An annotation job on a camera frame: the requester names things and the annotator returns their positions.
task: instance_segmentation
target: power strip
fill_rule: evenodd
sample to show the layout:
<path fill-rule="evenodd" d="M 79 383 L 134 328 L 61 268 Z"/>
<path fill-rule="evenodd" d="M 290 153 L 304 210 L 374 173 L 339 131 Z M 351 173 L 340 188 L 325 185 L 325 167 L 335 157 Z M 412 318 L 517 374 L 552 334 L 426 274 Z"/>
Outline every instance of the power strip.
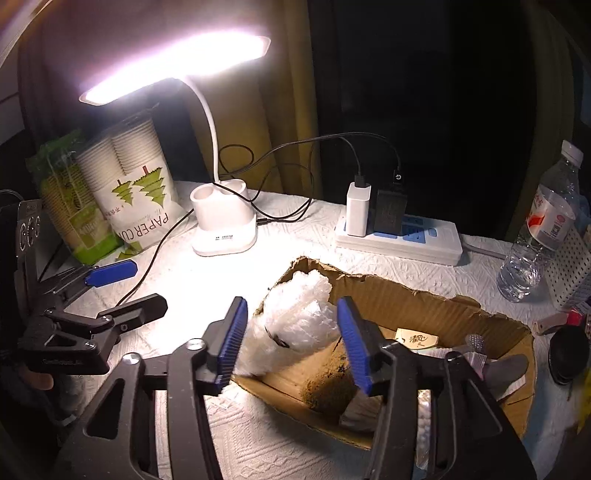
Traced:
<path fill-rule="evenodd" d="M 351 236 L 345 232 L 346 216 L 342 215 L 335 227 L 336 246 L 455 266 L 462 256 L 462 244 L 452 222 L 405 215 L 402 236 L 372 232 L 368 225 L 365 236 Z"/>

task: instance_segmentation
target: blue handle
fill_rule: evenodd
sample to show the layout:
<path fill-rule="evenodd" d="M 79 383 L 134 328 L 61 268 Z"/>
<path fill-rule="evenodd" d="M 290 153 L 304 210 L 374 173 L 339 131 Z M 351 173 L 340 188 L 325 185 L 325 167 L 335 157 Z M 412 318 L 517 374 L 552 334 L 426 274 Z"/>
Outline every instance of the blue handle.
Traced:
<path fill-rule="evenodd" d="M 133 277 L 138 272 L 138 266 L 133 260 L 123 260 L 105 267 L 95 268 L 86 277 L 89 287 L 103 287 L 110 283 Z"/>

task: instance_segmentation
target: bottle label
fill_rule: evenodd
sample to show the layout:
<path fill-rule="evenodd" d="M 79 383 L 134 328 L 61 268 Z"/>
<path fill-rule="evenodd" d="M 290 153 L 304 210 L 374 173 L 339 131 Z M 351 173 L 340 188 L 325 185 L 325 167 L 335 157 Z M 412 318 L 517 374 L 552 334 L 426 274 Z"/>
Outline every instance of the bottle label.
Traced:
<path fill-rule="evenodd" d="M 538 186 L 527 228 L 538 242 L 551 250 L 557 250 L 574 223 L 575 214 L 568 202 L 543 185 Z"/>

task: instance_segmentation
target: black round object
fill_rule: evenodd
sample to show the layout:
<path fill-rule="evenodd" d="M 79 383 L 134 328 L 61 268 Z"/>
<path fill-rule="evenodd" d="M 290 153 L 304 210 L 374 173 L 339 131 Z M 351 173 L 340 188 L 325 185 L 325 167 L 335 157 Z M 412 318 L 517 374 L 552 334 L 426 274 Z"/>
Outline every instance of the black round object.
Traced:
<path fill-rule="evenodd" d="M 550 340 L 548 367 L 558 385 L 566 385 L 581 374 L 588 360 L 589 339 L 582 328 L 564 325 Z"/>

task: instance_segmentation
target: lamp head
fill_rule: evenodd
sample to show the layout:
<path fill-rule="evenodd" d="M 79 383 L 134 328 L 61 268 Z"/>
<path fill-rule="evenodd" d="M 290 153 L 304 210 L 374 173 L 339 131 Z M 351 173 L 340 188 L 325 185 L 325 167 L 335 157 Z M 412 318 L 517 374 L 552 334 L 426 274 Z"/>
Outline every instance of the lamp head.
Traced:
<path fill-rule="evenodd" d="M 267 53 L 271 40 L 226 30 L 186 38 L 132 61 L 80 95 L 80 101 L 104 105 L 166 78 L 207 76 Z"/>

